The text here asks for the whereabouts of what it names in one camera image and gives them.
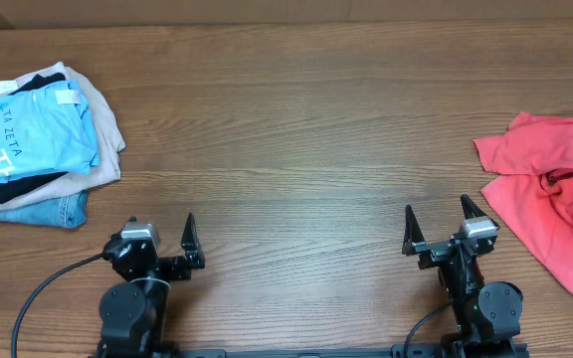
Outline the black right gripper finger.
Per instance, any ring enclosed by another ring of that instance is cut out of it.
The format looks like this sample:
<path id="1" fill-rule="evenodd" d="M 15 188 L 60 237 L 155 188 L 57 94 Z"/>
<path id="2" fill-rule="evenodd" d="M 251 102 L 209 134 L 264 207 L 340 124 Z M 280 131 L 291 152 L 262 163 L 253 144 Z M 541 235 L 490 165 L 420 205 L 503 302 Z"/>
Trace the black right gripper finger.
<path id="1" fill-rule="evenodd" d="M 499 224 L 492 219 L 490 216 L 486 214 L 472 199 L 468 194 L 463 194 L 460 197 L 462 209 L 464 212 L 464 216 L 467 220 L 469 219 L 476 219 L 481 217 L 486 217 L 489 219 L 494 226 L 499 229 Z"/>
<path id="2" fill-rule="evenodd" d="M 402 253 L 413 256 L 426 244 L 425 238 L 410 205 L 405 207 L 405 231 L 402 244 Z"/>

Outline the light blue printed t-shirt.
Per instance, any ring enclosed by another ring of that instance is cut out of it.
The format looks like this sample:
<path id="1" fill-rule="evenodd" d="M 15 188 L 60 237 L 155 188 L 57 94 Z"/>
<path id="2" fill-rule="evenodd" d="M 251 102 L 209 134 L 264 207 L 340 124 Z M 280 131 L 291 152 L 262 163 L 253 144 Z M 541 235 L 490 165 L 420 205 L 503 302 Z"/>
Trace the light blue printed t-shirt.
<path id="1" fill-rule="evenodd" d="M 0 96 L 0 183 L 88 174 L 99 163 L 89 101 L 77 81 Z"/>

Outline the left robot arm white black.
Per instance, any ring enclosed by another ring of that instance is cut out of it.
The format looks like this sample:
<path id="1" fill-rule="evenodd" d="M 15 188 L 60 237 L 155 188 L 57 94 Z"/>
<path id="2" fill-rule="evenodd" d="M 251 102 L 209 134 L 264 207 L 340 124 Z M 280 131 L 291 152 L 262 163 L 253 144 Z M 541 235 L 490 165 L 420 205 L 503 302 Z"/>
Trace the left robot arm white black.
<path id="1" fill-rule="evenodd" d="M 181 355 L 176 343 L 163 340 L 163 332 L 171 283 L 189 280 L 206 265 L 194 216 L 188 215 L 181 236 L 183 255 L 162 257 L 159 242 L 153 224 L 131 218 L 103 247 L 103 258 L 124 282 L 109 288 L 99 302 L 97 357 Z"/>

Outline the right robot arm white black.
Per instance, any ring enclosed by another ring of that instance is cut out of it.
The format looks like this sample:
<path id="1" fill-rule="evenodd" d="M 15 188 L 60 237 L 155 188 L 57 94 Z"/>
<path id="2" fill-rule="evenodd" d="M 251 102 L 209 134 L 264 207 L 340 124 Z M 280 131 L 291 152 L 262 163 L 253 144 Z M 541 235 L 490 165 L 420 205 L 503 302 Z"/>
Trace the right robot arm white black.
<path id="1" fill-rule="evenodd" d="M 448 301 L 420 319 L 402 344 L 391 348 L 393 357 L 518 358 L 529 355 L 525 343 L 517 344 L 523 308 L 522 291 L 513 283 L 486 283 L 478 258 L 491 253 L 499 224 L 466 194 L 461 196 L 464 220 L 444 241 L 427 243 L 411 206 L 405 208 L 402 253 L 416 256 L 420 269 L 438 270 Z M 458 331 L 433 344 L 414 344 L 416 332 L 433 317 L 450 308 Z"/>

